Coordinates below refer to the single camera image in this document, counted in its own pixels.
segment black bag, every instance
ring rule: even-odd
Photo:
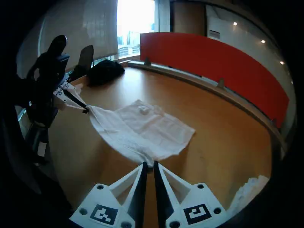
[[[125,69],[117,62],[103,60],[91,68],[87,74],[89,86],[98,86],[118,78],[125,72]]]

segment chair backrest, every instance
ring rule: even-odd
[[[93,45],[86,46],[80,52],[78,65],[83,67],[86,71],[91,69],[93,61],[94,48]]]

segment white wall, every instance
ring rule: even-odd
[[[265,45],[266,43],[263,44],[261,38],[257,38],[250,32],[241,29],[239,26],[234,26],[232,22],[209,16],[207,25],[208,37],[210,37],[209,30],[219,32],[220,39],[210,38],[226,43],[248,54],[269,70],[280,83],[289,98],[285,121],[282,125],[282,135],[286,137],[296,114],[296,99],[291,77],[288,75],[286,65],[280,64],[280,61],[282,61],[280,56],[278,56],[277,52],[268,48],[267,45]]]
[[[93,45],[94,58],[117,54],[117,0],[64,0],[51,8],[25,38],[17,57],[24,78],[36,58],[58,35],[67,36],[67,69],[77,65],[82,48]]]

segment crumpled cloth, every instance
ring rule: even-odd
[[[156,105],[141,100],[118,109],[87,106],[91,123],[100,136],[116,151],[152,167],[172,155],[178,155],[195,130]]]

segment screw hole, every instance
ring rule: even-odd
[[[219,207],[214,209],[214,214],[219,214],[221,212],[221,209]]]
[[[131,228],[132,227],[131,223],[129,223],[129,222],[122,222],[120,226],[121,226],[121,228]]]
[[[171,228],[179,228],[180,227],[180,223],[178,221],[173,221],[173,222],[170,222],[170,227]]]
[[[79,210],[79,213],[82,214],[82,215],[86,215],[88,213],[88,211],[86,209],[84,209],[84,208],[81,208]]]

